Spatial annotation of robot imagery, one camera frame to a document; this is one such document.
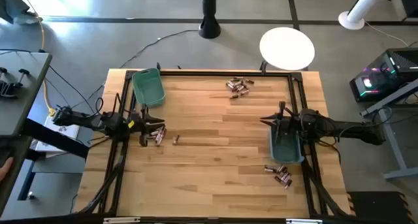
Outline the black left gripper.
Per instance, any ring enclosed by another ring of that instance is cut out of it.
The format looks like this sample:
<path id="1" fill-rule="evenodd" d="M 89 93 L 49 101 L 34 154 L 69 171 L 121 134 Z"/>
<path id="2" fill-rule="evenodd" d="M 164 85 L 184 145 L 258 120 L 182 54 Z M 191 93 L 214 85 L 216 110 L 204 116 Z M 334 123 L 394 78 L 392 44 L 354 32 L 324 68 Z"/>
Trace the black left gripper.
<path id="1" fill-rule="evenodd" d="M 134 110 L 130 113 L 130 120 L 129 120 L 129 129 L 130 133 L 140 133 L 139 136 L 139 143 L 142 147 L 148 146 L 148 141 L 146 135 L 148 132 L 154 132 L 160 129 L 165 122 L 163 119 L 155 118 L 148 113 L 148 107 L 143 104 L 139 112 L 135 112 Z"/>

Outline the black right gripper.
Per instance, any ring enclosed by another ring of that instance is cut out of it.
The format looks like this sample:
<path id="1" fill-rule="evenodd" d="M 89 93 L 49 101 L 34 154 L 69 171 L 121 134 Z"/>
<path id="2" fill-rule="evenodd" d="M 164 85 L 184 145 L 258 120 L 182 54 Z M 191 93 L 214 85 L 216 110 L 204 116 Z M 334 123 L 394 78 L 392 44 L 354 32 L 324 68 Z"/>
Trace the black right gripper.
<path id="1" fill-rule="evenodd" d="M 261 121 L 270 127 L 277 127 L 276 142 L 281 141 L 282 135 L 294 133 L 302 129 L 300 123 L 300 115 L 292 112 L 285 106 L 284 101 L 279 102 L 279 112 L 267 117 L 261 117 L 261 120 L 276 120 L 275 121 Z"/>

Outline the blue plastic bin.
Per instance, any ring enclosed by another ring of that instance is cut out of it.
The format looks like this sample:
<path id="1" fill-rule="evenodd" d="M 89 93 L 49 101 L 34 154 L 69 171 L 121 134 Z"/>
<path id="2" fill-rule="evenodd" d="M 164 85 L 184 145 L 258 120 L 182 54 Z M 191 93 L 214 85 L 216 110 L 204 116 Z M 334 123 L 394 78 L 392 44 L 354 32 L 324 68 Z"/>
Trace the blue plastic bin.
<path id="1" fill-rule="evenodd" d="M 276 128 L 272 127 L 268 134 L 270 155 L 278 163 L 301 163 L 304 156 L 301 153 L 300 137 L 297 131 L 279 134 L 276 138 Z"/>

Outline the green plastic bin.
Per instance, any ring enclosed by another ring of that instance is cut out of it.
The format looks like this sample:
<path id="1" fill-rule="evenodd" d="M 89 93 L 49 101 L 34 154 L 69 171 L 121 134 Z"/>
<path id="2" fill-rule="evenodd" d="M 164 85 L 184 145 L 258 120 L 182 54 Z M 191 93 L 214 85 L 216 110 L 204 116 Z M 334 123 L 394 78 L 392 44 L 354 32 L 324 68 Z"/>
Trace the green plastic bin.
<path id="1" fill-rule="evenodd" d="M 165 102 L 165 90 L 158 69 L 138 71 L 132 76 L 132 81 L 138 104 L 155 108 Z"/>

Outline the black pole base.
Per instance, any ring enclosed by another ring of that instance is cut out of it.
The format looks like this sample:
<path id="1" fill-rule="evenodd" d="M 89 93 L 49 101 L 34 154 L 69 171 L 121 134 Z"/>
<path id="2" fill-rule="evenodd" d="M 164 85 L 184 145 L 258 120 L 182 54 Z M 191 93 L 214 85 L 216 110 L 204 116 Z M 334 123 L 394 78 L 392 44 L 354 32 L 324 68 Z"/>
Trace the black pole base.
<path id="1" fill-rule="evenodd" d="M 199 26 L 199 35 L 205 39 L 214 39 L 221 34 L 221 28 L 216 19 L 217 0 L 202 0 L 203 19 Z"/>

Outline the black computer with coloured lights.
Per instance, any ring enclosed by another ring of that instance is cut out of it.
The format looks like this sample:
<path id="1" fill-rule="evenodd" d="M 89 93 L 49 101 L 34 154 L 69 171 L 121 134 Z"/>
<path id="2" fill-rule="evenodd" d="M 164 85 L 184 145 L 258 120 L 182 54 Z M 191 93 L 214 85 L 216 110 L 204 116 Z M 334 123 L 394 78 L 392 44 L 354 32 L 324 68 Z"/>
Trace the black computer with coloured lights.
<path id="1" fill-rule="evenodd" d="M 380 101 L 418 78 L 418 48 L 389 48 L 350 82 L 358 103 Z"/>

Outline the white floor stand pole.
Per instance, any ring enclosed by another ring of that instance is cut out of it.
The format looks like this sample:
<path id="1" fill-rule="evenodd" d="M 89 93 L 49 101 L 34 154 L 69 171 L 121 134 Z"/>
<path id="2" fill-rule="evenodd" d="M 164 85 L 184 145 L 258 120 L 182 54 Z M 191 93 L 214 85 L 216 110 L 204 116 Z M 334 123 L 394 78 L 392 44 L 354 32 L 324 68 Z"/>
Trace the white floor stand pole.
<path id="1" fill-rule="evenodd" d="M 348 30 L 360 30 L 366 24 L 366 16 L 379 0 L 356 0 L 354 5 L 338 16 L 339 24 Z"/>

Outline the grey side table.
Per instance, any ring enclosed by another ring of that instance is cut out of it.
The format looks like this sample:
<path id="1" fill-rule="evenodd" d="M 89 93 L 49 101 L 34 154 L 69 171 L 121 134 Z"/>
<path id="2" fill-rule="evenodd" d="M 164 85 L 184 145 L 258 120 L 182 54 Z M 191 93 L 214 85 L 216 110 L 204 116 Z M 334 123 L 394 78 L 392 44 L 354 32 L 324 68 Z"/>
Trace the grey side table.
<path id="1" fill-rule="evenodd" d="M 0 137 L 14 137 L 20 133 L 51 60 L 48 53 L 0 52 L 0 80 L 17 82 L 21 77 L 20 69 L 30 72 L 23 77 L 23 86 L 15 91 L 16 99 L 0 97 Z"/>

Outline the black case with yellow stripes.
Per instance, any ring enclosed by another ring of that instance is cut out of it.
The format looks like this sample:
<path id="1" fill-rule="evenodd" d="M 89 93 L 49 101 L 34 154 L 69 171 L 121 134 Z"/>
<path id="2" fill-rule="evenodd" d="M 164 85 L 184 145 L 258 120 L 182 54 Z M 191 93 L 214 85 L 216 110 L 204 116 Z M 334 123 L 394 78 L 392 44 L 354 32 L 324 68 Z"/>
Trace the black case with yellow stripes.
<path id="1" fill-rule="evenodd" d="M 353 215 L 393 224 L 415 224 L 406 196 L 398 191 L 349 191 Z"/>

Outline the dark desk top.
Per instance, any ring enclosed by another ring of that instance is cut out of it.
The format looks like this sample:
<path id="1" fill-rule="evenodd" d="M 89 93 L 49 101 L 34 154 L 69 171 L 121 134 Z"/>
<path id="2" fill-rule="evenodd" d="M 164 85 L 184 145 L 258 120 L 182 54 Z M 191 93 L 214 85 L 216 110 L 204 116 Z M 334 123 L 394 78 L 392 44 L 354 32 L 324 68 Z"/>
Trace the dark desk top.
<path id="1" fill-rule="evenodd" d="M 31 142 L 32 139 L 27 136 L 0 138 L 0 168 L 6 165 L 8 158 L 13 158 L 8 172 L 4 176 L 0 176 L 0 216 L 3 214 Z"/>

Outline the black bench clamp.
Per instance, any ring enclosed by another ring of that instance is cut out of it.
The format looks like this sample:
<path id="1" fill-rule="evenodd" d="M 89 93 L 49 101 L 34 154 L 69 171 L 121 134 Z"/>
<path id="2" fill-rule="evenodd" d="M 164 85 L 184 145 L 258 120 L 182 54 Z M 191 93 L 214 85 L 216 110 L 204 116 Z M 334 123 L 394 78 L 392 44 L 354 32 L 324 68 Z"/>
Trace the black bench clamp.
<path id="1" fill-rule="evenodd" d="M 0 97 L 7 98 L 7 99 L 16 99 L 17 96 L 15 95 L 15 91 L 20 89 L 22 84 L 22 79 L 25 75 L 30 75 L 30 72 L 26 69 L 20 69 L 18 72 L 21 73 L 21 77 L 17 82 L 6 83 L 0 80 Z"/>

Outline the person's hand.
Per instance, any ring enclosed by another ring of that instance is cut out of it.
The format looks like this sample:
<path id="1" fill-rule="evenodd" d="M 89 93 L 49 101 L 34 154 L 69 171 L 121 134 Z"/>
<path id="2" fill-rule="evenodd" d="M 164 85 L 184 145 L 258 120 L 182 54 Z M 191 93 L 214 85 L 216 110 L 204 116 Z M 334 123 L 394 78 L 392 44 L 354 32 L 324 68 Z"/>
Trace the person's hand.
<path id="1" fill-rule="evenodd" d="M 13 157 L 9 157 L 5 163 L 3 164 L 2 167 L 0 167 L 0 182 L 2 182 L 5 179 L 5 176 L 7 175 L 7 173 L 9 172 L 12 164 L 13 164 L 14 158 Z"/>

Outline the black box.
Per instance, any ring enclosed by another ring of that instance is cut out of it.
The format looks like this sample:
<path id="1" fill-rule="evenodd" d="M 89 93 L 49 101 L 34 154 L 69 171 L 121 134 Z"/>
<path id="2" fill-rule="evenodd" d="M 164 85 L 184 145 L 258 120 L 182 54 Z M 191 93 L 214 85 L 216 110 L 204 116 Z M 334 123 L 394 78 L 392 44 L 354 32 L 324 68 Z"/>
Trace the black box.
<path id="1" fill-rule="evenodd" d="M 418 18 L 418 0 L 401 0 L 407 18 Z"/>

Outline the silver metal bracket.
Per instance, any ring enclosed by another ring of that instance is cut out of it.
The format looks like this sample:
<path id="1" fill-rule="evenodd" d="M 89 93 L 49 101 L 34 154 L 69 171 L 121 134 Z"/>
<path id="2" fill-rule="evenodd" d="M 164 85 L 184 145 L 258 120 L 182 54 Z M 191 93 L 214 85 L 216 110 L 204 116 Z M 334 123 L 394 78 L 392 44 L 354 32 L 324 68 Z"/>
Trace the silver metal bracket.
<path id="1" fill-rule="evenodd" d="M 130 224 L 140 223 L 140 217 L 107 217 L 103 219 L 103 224 Z"/>
<path id="2" fill-rule="evenodd" d="M 286 224 L 323 224 L 320 219 L 293 219 L 289 218 L 285 220 Z"/>

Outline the grey metal desk frame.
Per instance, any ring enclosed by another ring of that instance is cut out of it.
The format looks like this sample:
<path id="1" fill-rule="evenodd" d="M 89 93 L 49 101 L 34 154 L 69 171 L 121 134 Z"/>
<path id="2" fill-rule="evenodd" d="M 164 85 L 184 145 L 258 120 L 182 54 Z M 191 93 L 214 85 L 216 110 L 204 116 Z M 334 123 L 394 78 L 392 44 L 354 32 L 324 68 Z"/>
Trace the grey metal desk frame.
<path id="1" fill-rule="evenodd" d="M 391 180 L 418 176 L 418 162 L 411 167 L 406 161 L 408 146 L 418 149 L 418 79 L 367 106 L 360 115 L 364 118 L 377 116 L 383 122 L 383 135 L 398 165 L 383 177 Z"/>

